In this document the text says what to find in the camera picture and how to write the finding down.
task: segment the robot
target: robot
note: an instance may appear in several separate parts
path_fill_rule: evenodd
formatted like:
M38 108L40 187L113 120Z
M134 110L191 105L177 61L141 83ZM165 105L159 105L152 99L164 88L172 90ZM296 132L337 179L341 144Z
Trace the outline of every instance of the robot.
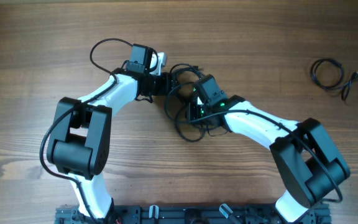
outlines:
M132 54L121 68L114 71L100 67L92 59L94 49L103 42L117 40L132 47ZM90 59L98 68L109 73L109 80L89 95L79 99L64 97L57 105L55 119L47 131L41 147L40 161L44 169L55 177L69 180L79 201L78 206L56 209L56 224L115 223L331 223L328 204L340 202L338 187L349 178L350 169L335 143L321 123L313 118L303 122L278 118L261 111L244 98L228 97L212 75L204 75L188 64L186 70L195 73L196 82L179 83L178 74L162 72L167 57L153 48L130 44L121 39L106 39L97 43ZM193 86L190 96L179 96L185 85ZM153 102L152 96L172 95L181 99L186 120L180 123L202 127L222 127L241 134L269 149L287 188L272 204L212 207L150 207L114 206L106 189L103 168L109 154L111 119L126 104L137 100ZM87 128L87 136L70 133L70 128ZM44 161L55 164L60 174L51 171ZM304 161L302 154L311 157ZM335 190L338 199L324 198Z

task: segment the floor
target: floor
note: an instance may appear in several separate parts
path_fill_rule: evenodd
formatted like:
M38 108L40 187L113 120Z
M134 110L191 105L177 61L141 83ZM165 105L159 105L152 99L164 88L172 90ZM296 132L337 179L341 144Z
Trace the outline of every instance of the floor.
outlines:
M323 57L347 78L358 70L358 1L323 0L0 5L0 223L52 223L55 208L77 203L67 181L41 168L39 145L60 98L107 80L89 52L108 37L165 52L168 68L198 65L229 96L276 116L321 121L352 172L333 223L358 223L358 80L344 103L308 75ZM95 51L109 69L129 56L121 43ZM332 83L337 74L325 66L319 75ZM233 133L185 142L163 99L130 103L112 121L104 176L116 205L271 203L284 193L268 150Z

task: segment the equipment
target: equipment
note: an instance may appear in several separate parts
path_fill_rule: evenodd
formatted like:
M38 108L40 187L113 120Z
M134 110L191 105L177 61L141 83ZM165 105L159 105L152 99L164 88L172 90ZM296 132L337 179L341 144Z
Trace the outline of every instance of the equipment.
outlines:
M110 72L92 59L93 50L109 40L124 42L132 47L130 60ZM47 131L41 147L40 161L44 169L70 180L80 205L57 209L55 223L330 223L328 205L321 202L340 202L338 185L349 178L350 170L341 153L323 126L309 118L299 123L278 118L251 105L240 96L228 97L212 75L205 76L188 64L178 64L163 73L167 58L164 53L143 45L120 39L106 39L97 43L90 55L93 64L110 74L109 80L93 93L78 100L62 98L57 105L55 119ZM179 65L186 68L173 70ZM199 77L196 82L181 84L178 76L190 71ZM177 91L193 85L189 97ZM127 103L138 100L153 102L152 96L166 95L167 101L176 95L186 111L186 120L179 113L172 118L178 124L192 124L201 131L223 127L229 132L245 135L270 149L287 191L274 204L229 207L169 207L150 208L114 206L106 190L102 170L109 154L111 118ZM70 128L88 128L88 135L70 133ZM44 147L50 136L47 160L62 174L52 172L44 162ZM311 158L306 162L302 153ZM332 190L338 199L325 199Z

